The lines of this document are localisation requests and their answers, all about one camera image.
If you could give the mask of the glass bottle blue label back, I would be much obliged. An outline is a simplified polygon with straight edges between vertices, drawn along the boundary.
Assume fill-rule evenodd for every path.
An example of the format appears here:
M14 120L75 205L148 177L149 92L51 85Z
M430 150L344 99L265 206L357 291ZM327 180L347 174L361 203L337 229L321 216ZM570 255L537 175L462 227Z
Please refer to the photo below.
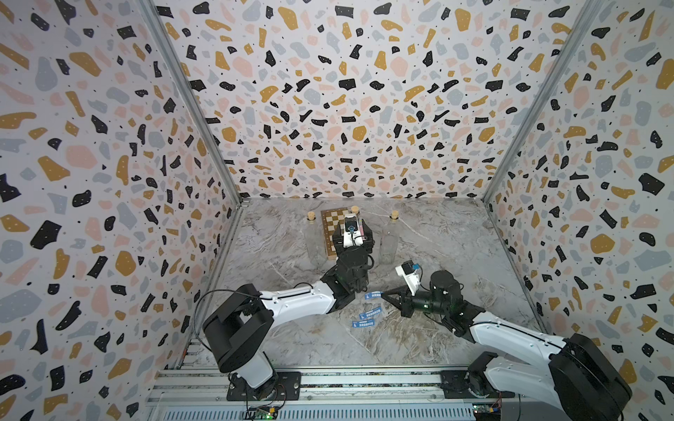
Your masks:
M315 212L308 212L306 214L304 235L310 263L315 268L322 268L328 258L326 257L323 231Z

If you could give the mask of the clear glass bottle with cork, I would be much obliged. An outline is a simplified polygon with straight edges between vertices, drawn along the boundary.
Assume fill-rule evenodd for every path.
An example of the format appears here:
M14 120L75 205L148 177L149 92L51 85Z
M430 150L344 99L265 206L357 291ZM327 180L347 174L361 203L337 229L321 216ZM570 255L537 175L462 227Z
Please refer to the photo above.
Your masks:
M393 210L387 224L384 226L380 244L380 262L383 265L394 263L398 249L398 221L399 213Z

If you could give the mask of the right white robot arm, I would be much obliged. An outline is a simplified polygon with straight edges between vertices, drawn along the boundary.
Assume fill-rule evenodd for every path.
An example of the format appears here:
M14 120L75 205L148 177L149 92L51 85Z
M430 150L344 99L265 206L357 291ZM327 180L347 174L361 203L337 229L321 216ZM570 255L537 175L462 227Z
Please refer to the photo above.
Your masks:
M633 392L596 344L575 333L541 333L499 318L466 301L463 286L446 270L428 287L421 269L397 269L405 283L382 292L404 318L421 312L457 338L485 347L465 382L475 396L512 392L562 410L571 420L622 420Z

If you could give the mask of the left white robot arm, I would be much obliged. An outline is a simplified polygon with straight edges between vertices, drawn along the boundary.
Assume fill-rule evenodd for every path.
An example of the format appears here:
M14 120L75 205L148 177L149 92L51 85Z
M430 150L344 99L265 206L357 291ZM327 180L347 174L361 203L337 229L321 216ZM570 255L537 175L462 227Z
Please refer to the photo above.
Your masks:
M335 266L315 283L294 289L259 291L247 283L234 290L202 324L220 372L234 373L257 394L275 386L277 372L261 350L270 330L296 319L338 312L369 286L375 239L368 225L354 215L336 228Z

